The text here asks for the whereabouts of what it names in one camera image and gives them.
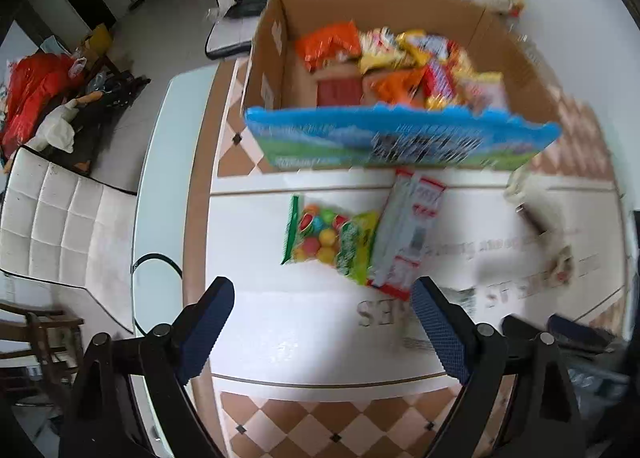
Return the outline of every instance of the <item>red and white package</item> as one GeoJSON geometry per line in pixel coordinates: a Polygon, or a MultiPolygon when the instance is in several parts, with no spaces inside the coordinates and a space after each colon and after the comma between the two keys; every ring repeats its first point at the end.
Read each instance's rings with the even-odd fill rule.
{"type": "Polygon", "coordinates": [[[409,299],[445,189],[437,180],[411,170],[396,171],[376,232],[369,286],[403,301],[409,299]]]}

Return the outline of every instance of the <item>colorful gumball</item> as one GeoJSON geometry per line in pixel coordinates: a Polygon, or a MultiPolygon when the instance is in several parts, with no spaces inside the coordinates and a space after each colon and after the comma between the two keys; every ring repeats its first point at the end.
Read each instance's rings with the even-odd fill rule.
{"type": "Polygon", "coordinates": [[[320,240],[315,237],[305,238],[300,247],[302,247],[302,250],[308,257],[311,257],[318,252],[318,249],[320,248],[320,240]]]}
{"type": "Polygon", "coordinates": [[[336,238],[337,234],[333,229],[322,229],[318,235],[322,247],[331,247],[335,244],[336,238]]]}
{"type": "Polygon", "coordinates": [[[348,218],[346,216],[342,216],[341,214],[337,214],[334,218],[334,221],[332,222],[332,227],[336,230],[339,231],[340,227],[342,227],[342,225],[348,220],[348,218]]]}
{"type": "Polygon", "coordinates": [[[309,236],[311,234],[311,232],[313,231],[313,226],[311,225],[313,222],[313,219],[315,217],[309,213],[304,213],[302,215],[302,218],[300,219],[300,222],[298,223],[298,230],[300,231],[300,233],[303,236],[309,236]]]}
{"type": "Polygon", "coordinates": [[[316,258],[322,263],[332,265],[335,260],[335,251],[330,247],[322,247],[316,252],[316,258]]]}
{"type": "Polygon", "coordinates": [[[311,231],[315,236],[320,234],[320,231],[324,229],[324,222],[319,216],[314,216],[311,220],[311,231]]]}
{"type": "Polygon", "coordinates": [[[305,261],[308,258],[307,253],[302,247],[296,247],[293,249],[292,253],[293,259],[296,261],[305,261]]]}
{"type": "Polygon", "coordinates": [[[322,218],[325,225],[329,226],[334,222],[335,212],[331,209],[322,209],[320,211],[320,218],[322,218]]]}
{"type": "Polygon", "coordinates": [[[302,212],[309,213],[311,216],[318,216],[320,214],[320,208],[316,206],[316,204],[310,203],[309,205],[305,206],[302,212]]]}

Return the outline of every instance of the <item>orange snack bag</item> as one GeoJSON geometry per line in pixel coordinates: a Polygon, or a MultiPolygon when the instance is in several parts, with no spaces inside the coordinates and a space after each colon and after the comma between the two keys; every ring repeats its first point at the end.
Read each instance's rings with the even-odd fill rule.
{"type": "Polygon", "coordinates": [[[423,76],[424,68],[397,70],[372,83],[371,87],[385,103],[411,106],[423,76]]]}
{"type": "Polygon", "coordinates": [[[296,41],[296,52],[309,72],[331,63],[358,58],[362,53],[358,29],[353,21],[318,29],[296,41]]]}

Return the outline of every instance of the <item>white tabletop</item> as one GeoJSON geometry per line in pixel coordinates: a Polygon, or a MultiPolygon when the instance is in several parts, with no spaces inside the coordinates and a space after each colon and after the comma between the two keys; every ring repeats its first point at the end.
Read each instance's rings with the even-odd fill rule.
{"type": "MultiPolygon", "coordinates": [[[[212,63],[169,83],[143,164],[133,262],[159,253],[182,268],[191,166],[217,69],[218,63],[212,63]]],[[[132,287],[134,317],[145,332],[156,324],[172,323],[182,310],[182,280],[164,261],[142,263],[132,287]]]]}

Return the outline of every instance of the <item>blue gripper pad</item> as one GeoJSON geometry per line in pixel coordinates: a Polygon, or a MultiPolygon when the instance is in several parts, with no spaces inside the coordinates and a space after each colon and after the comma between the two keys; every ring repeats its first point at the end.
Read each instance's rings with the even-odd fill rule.
{"type": "Polygon", "coordinates": [[[216,278],[195,305],[189,305],[174,322],[172,342],[180,356],[176,376],[181,385],[200,375],[222,327],[234,307],[231,281],[216,278]]]}
{"type": "Polygon", "coordinates": [[[447,375],[466,384],[477,344],[473,321],[447,301],[431,278],[419,278],[412,285],[411,306],[447,375]]]}

